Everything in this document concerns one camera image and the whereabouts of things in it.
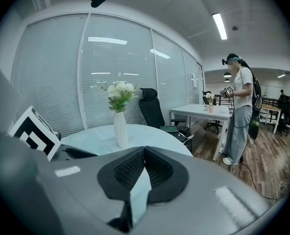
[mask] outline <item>person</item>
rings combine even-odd
[[[249,123],[252,117],[253,74],[247,63],[236,54],[227,57],[229,69],[237,72],[233,91],[227,94],[234,99],[234,110],[228,127],[227,140],[220,153],[226,155],[225,165],[237,165],[245,150]]]
[[[281,92],[281,95],[280,95],[280,97],[279,97],[278,100],[283,101],[283,98],[284,98],[285,94],[284,94],[284,91],[283,90],[281,90],[280,92]]]

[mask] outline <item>round white table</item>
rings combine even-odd
[[[157,128],[139,124],[128,124],[129,147],[154,146],[192,156],[190,151],[177,138]],[[100,126],[74,133],[61,140],[61,143],[104,155],[122,150],[118,146],[114,126]]]
[[[128,148],[154,146],[192,157],[192,154],[185,145],[167,132],[138,124],[128,124],[127,130],[129,135]],[[113,125],[100,126],[74,133],[63,138],[61,143],[95,153],[99,156],[122,150],[122,148],[118,146]],[[149,175],[144,168],[138,181],[130,192],[133,224],[136,224],[146,212],[147,196],[150,191],[151,184]]]

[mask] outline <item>window blind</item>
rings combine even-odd
[[[89,128],[113,124],[107,92],[100,86],[125,81],[137,86],[124,113],[127,123],[146,124],[138,101],[140,88],[154,88],[156,73],[150,29],[104,16],[91,16],[84,35],[80,85],[85,119]]]
[[[183,50],[183,56],[185,61],[186,78],[188,83],[188,104],[199,103],[199,79],[198,79],[198,68],[196,60]]]
[[[165,125],[170,124],[170,109],[187,104],[186,74],[182,48],[153,31],[158,89]]]
[[[24,96],[17,118],[33,105],[63,137],[83,130],[77,103],[76,62],[86,18],[57,17],[26,28],[12,78]]]

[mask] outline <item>white sneaker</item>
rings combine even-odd
[[[236,163],[236,164],[231,163],[231,160],[229,158],[224,158],[224,159],[222,159],[222,161],[225,165],[237,165],[238,164],[238,163]]]

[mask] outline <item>white t-shirt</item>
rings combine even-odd
[[[242,67],[238,74],[236,75],[234,79],[234,91],[239,91],[242,89],[245,89],[244,84],[253,84],[253,75],[249,68]],[[245,105],[252,106],[252,96],[253,91],[251,95],[248,96],[235,96],[234,97],[234,109],[241,108]]]

